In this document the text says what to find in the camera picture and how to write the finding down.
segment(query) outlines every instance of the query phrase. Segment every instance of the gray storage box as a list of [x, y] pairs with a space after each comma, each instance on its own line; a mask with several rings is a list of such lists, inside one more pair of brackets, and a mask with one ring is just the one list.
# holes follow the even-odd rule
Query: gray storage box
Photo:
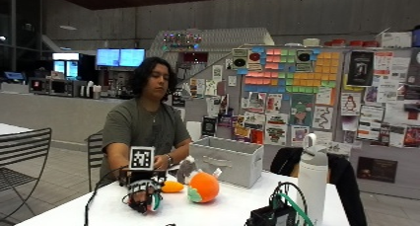
[[229, 139], [205, 137], [188, 145], [196, 168], [212, 174], [221, 170], [219, 181], [249, 188], [261, 176], [263, 146]]

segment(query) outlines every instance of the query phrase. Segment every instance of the counter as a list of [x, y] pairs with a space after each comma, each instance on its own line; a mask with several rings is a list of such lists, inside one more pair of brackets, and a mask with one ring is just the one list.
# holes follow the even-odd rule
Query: counter
[[0, 122], [30, 129], [50, 127], [58, 146], [83, 150], [83, 139], [102, 129], [107, 112], [122, 102], [0, 92]]

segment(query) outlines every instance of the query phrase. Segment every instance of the long dark hair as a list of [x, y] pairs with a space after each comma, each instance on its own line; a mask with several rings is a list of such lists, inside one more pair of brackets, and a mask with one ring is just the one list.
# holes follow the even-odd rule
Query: long dark hair
[[134, 70], [134, 74], [130, 79], [130, 87], [132, 90], [132, 94], [135, 95], [136, 98], [140, 97], [143, 93], [143, 89], [147, 85], [148, 78], [151, 77], [152, 71], [156, 67], [156, 65], [160, 64], [167, 67], [167, 73], [168, 73], [168, 80], [167, 80], [167, 90], [164, 96], [160, 98], [160, 102], [167, 100], [167, 96], [172, 94], [174, 88], [175, 88], [175, 74], [171, 70], [171, 67], [163, 59], [159, 57], [148, 57], [143, 60], [142, 64], [139, 67]]

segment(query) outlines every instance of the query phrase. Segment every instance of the gray t-shirt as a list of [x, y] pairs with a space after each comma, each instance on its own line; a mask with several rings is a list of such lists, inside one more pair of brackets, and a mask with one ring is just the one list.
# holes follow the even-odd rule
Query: gray t-shirt
[[[131, 99], [108, 111], [103, 127], [102, 151], [111, 143], [127, 146], [154, 146], [155, 155], [166, 154], [171, 147], [190, 138], [180, 116], [171, 106], [159, 105], [156, 113], [148, 113], [138, 100]], [[106, 156], [100, 177], [108, 172]]]

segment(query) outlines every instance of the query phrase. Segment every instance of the ceiling light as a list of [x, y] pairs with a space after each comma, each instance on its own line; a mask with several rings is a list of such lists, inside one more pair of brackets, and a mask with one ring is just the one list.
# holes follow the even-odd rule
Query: ceiling light
[[71, 26], [59, 26], [62, 29], [69, 30], [69, 31], [75, 31], [77, 28], [71, 27]]

